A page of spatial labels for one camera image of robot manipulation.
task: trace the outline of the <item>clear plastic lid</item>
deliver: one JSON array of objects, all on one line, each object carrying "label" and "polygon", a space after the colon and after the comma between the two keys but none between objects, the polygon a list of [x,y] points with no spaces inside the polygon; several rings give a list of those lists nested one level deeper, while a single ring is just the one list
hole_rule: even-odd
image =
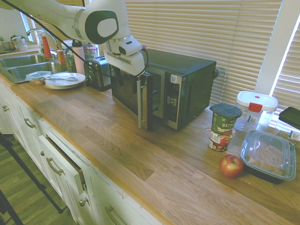
[{"label": "clear plastic lid", "polygon": [[294,145],[269,133],[249,131],[240,158],[249,167],[276,178],[293,180],[296,176]]},{"label": "clear plastic lid", "polygon": [[36,71],[26,75],[26,80],[30,81],[32,79],[42,79],[51,75],[51,71]]}]

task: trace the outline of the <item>black microwave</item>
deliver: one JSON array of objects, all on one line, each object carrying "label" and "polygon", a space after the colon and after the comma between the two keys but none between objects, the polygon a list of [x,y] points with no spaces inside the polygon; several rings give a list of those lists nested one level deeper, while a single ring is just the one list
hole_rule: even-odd
[{"label": "black microwave", "polygon": [[180,129],[209,105],[216,62],[154,49],[147,53],[149,63],[142,76],[120,71],[112,78],[113,100],[148,130],[155,116]]}]

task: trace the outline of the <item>kitchen counter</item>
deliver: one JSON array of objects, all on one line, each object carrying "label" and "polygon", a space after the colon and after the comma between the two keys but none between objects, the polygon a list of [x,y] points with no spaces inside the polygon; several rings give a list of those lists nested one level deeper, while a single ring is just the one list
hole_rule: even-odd
[{"label": "kitchen counter", "polygon": [[180,131],[157,118],[148,132],[110,91],[32,83],[10,88],[164,225],[300,223],[299,167],[296,179],[280,184],[247,172],[224,177],[218,163],[228,153],[239,156],[245,134],[238,132],[227,152],[210,149],[208,108]]},{"label": "kitchen counter", "polygon": [[15,57],[15,56],[21,56],[21,55],[30,55],[30,54],[36,54],[39,52],[39,45],[35,44],[33,42],[30,41],[26,41],[27,43],[27,50],[25,51],[21,51],[21,52],[17,52],[17,51],[11,51],[11,52],[7,52],[5,54],[0,54],[0,59],[1,58],[7,58],[7,57]]}]

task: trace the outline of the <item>sink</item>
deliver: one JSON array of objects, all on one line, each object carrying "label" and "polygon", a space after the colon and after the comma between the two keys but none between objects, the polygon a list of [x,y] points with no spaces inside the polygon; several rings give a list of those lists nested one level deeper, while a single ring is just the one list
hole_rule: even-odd
[{"label": "sink", "polygon": [[48,61],[41,55],[25,55],[0,59],[0,67],[19,67]]},{"label": "sink", "polygon": [[66,67],[57,62],[44,62],[24,67],[10,68],[7,71],[18,79],[25,79],[27,74],[31,74],[36,71],[51,71],[53,74],[59,72],[65,72]]},{"label": "sink", "polygon": [[42,55],[25,55],[0,59],[0,73],[10,82],[24,83],[26,75],[36,71],[51,71],[53,74],[67,72],[57,60]]}]

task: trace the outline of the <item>wall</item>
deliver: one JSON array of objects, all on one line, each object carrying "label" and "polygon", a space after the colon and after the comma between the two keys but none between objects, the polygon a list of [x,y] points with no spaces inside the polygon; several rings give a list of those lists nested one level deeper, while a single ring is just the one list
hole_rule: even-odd
[{"label": "wall", "polygon": [[16,9],[0,8],[0,36],[3,36],[5,41],[9,41],[13,34],[22,35],[27,39],[21,14]]}]

